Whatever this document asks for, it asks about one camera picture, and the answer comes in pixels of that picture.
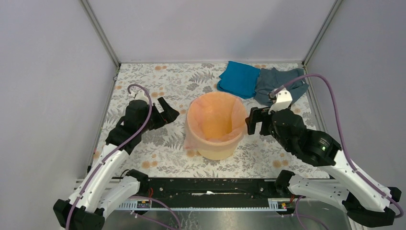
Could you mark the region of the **aluminium corner frame post left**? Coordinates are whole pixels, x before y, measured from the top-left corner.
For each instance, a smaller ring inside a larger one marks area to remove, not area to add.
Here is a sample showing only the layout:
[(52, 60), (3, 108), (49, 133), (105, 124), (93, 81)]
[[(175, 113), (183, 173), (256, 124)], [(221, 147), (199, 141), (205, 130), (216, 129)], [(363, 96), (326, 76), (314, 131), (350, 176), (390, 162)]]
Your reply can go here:
[(101, 44), (103, 45), (105, 51), (107, 52), (109, 58), (113, 62), (116, 69), (119, 69), (121, 63), (110, 43), (106, 33), (104, 32), (94, 10), (92, 9), (90, 1), (89, 0), (79, 0), (79, 2), (81, 4), (82, 8), (84, 9), (86, 16), (88, 17), (93, 29), (96, 32), (96, 35), (98, 36)]

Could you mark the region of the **grey crumpled cloth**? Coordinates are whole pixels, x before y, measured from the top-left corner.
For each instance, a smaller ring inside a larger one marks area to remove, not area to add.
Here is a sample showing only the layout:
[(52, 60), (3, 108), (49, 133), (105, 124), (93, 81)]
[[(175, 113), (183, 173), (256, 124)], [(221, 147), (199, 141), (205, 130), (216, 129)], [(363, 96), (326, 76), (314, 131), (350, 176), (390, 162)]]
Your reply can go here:
[[(261, 69), (257, 79), (254, 99), (261, 105), (271, 106), (273, 102), (269, 99), (269, 93), (302, 75), (304, 75), (304, 70), (300, 68), (289, 71), (279, 71), (276, 68)], [(295, 103), (307, 91), (308, 87), (309, 85), (303, 80), (289, 85), (287, 90), (292, 96), (292, 103)]]

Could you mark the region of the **floral patterned table mat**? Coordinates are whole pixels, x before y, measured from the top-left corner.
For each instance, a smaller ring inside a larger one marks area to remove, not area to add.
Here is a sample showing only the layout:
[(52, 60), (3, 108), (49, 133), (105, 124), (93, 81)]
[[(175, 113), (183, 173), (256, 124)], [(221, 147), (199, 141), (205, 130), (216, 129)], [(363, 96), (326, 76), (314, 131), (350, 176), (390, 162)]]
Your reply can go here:
[(175, 122), (146, 132), (115, 170), (115, 177), (136, 169), (151, 177), (276, 178), (281, 170), (290, 170), (306, 178), (327, 179), (327, 173), (285, 152), (271, 136), (246, 136), (232, 156), (220, 161), (184, 149), (184, 123), (191, 101), (215, 92), (225, 69), (225, 63), (122, 64), (94, 158), (100, 156), (109, 131), (132, 100), (128, 86), (133, 91), (143, 86), (154, 102), (163, 97), (180, 114)]

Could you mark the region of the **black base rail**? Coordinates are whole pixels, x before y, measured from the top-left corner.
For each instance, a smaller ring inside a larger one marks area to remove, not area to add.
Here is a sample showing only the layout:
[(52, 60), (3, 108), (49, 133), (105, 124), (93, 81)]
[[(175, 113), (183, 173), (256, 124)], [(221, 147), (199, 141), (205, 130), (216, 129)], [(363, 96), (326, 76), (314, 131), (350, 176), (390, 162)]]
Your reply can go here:
[(149, 178), (136, 196), (152, 197), (170, 208), (269, 208), (278, 198), (290, 201), (273, 179)]

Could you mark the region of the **blue folded cloth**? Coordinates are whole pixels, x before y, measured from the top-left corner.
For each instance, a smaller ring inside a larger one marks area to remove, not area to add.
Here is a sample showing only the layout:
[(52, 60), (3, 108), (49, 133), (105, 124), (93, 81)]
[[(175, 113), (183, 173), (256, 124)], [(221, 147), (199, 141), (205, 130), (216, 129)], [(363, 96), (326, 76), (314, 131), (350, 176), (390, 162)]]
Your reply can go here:
[(260, 69), (234, 61), (229, 61), (225, 71), (219, 76), (217, 89), (243, 99), (253, 98)]

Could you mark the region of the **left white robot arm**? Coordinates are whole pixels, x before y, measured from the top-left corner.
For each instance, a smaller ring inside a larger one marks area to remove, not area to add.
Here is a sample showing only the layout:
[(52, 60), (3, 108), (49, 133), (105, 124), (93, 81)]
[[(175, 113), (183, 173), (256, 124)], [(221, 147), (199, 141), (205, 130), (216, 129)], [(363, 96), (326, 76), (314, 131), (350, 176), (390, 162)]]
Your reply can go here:
[(148, 175), (129, 170), (118, 185), (108, 193), (105, 188), (115, 170), (130, 156), (141, 142), (142, 135), (174, 122), (179, 112), (163, 97), (158, 99), (163, 111), (146, 99), (132, 100), (117, 125), (109, 132), (106, 144), (96, 165), (67, 199), (59, 199), (53, 206), (61, 227), (67, 230), (100, 230), (107, 217), (127, 198), (142, 197), (150, 191)]

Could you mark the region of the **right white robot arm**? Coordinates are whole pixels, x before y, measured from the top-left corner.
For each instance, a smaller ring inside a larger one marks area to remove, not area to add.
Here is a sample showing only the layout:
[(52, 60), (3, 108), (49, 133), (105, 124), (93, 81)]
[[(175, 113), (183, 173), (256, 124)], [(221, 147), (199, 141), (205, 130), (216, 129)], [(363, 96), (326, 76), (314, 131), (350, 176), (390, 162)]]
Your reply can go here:
[(339, 185), (322, 184), (282, 170), (274, 183), (278, 196), (296, 195), (319, 200), (369, 228), (393, 224), (395, 212), (390, 205), (400, 200), (401, 191), (370, 178), (346, 158), (340, 144), (329, 134), (308, 129), (302, 117), (290, 109), (275, 112), (268, 107), (253, 107), (246, 118), (248, 134), (255, 133), (257, 123), (261, 123), (261, 135), (272, 136), (286, 152), (327, 172), (339, 182)]

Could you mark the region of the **aluminium corner frame post right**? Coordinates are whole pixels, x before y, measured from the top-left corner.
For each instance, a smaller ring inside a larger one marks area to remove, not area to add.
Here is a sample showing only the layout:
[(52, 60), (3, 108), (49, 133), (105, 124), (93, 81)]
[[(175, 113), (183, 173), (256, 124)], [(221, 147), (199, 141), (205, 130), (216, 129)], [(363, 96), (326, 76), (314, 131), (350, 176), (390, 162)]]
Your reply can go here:
[(305, 55), (305, 57), (304, 57), (304, 59), (302, 61), (302, 65), (304, 67), (306, 67), (307, 64), (309, 63), (309, 61), (311, 60), (313, 54), (315, 53), (318, 45), (320, 44), (324, 34), (326, 33), (329, 25), (333, 21), (335, 15), (338, 12), (338, 10), (339, 10), (342, 3), (343, 3), (343, 0), (335, 0), (333, 2), (333, 5), (332, 5), (331, 9), (329, 10), (324, 22), (322, 23), (322, 26), (321, 26), (320, 30), (318, 31), (313, 43), (311, 44), (307, 54)]

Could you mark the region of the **aluminium corner frame post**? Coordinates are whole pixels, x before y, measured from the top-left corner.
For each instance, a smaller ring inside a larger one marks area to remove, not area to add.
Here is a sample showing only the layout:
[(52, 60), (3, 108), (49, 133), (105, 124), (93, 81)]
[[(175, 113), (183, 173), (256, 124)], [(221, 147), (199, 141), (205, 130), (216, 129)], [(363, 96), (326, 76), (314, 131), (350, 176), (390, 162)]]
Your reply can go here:
[(92, 9), (90, 1), (89, 0), (79, 0), (79, 2), (81, 4), (82, 8), (84, 9), (86, 16), (88, 17), (93, 29), (96, 32), (96, 35), (98, 36), (101, 44), (103, 45), (105, 51), (107, 52), (109, 58), (113, 62), (116, 69), (119, 69), (121, 63), (110, 43), (106, 33), (104, 32), (94, 10)]
[(309, 61), (311, 60), (313, 54), (315, 53), (318, 45), (320, 44), (324, 34), (326, 33), (329, 25), (333, 21), (335, 15), (338, 12), (338, 10), (339, 10), (342, 3), (343, 3), (343, 0), (335, 0), (333, 2), (333, 5), (332, 5), (331, 9), (329, 10), (324, 22), (322, 23), (322, 26), (321, 26), (320, 30), (318, 31), (313, 43), (311, 44), (307, 54), (305, 55), (305, 57), (304, 57), (304, 59), (302, 61), (302, 65), (304, 67), (306, 67), (307, 64), (309, 63)]

